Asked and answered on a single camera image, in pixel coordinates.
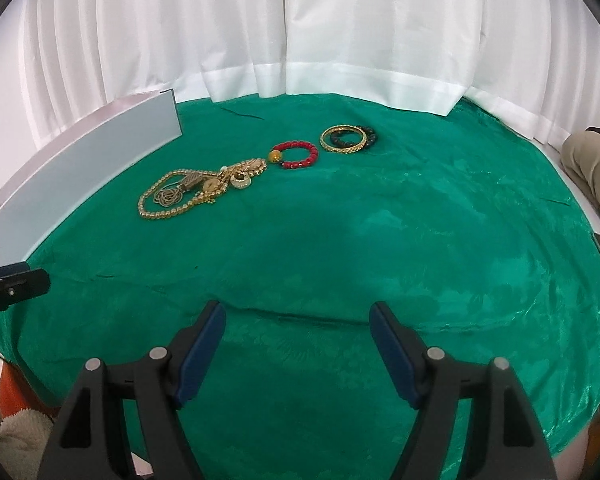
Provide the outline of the gold pendant jewelry cluster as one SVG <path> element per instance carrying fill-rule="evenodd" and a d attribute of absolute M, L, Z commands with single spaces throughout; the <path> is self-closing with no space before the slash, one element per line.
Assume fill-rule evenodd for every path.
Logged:
<path fill-rule="evenodd" d="M 204 197 L 215 198 L 224 194 L 232 186 L 238 190 L 248 188 L 254 177 L 260 176 L 268 168 L 263 158 L 252 158 L 230 166 L 223 166 L 204 179 L 201 193 Z"/>

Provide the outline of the gold bangle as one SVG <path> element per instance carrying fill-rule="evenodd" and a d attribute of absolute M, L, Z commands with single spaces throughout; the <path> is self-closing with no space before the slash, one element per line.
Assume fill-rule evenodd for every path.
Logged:
<path fill-rule="evenodd" d="M 369 140 L 370 130 L 354 125 L 332 126 L 320 136 L 320 144 L 325 151 L 343 155 L 363 151 Z"/>

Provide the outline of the white cardboard box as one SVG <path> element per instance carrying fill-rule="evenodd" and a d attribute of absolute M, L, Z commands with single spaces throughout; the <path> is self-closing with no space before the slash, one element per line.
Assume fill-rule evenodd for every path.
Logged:
<path fill-rule="evenodd" d="M 181 134 L 169 89 L 111 102 L 51 140 L 0 188 L 0 266 L 27 260 L 100 188 Z"/>

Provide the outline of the white curtain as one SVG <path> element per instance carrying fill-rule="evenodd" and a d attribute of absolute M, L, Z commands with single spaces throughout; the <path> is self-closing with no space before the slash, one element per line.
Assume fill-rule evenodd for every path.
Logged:
<path fill-rule="evenodd" d="M 542 143 L 596 113 L 600 31 L 579 0 L 24 0 L 35 144 L 137 91 L 338 93 L 444 115 L 460 99 Z"/>

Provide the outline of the green satin cloth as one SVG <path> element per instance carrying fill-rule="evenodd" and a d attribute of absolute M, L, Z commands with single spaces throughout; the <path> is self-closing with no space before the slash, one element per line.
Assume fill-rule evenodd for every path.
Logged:
<path fill-rule="evenodd" d="M 446 116 L 343 96 L 178 106 L 181 136 L 87 200 L 30 257 L 47 295 L 0 351 L 47 404 L 87 359 L 133 361 L 212 299 L 227 326 L 182 411 L 211 479 L 385 479 L 415 414 L 368 329 L 377 301 L 459 360 L 502 356 L 553 452 L 600 405 L 600 252 L 546 157 L 467 101 Z M 324 130 L 370 130 L 325 151 Z M 223 166 L 248 188 L 204 197 Z"/>

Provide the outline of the beige clothing pile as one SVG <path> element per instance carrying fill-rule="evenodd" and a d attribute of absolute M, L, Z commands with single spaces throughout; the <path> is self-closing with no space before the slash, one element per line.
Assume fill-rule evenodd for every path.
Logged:
<path fill-rule="evenodd" d="M 600 133 L 573 133 L 560 151 L 560 164 L 568 177 L 600 211 Z"/>

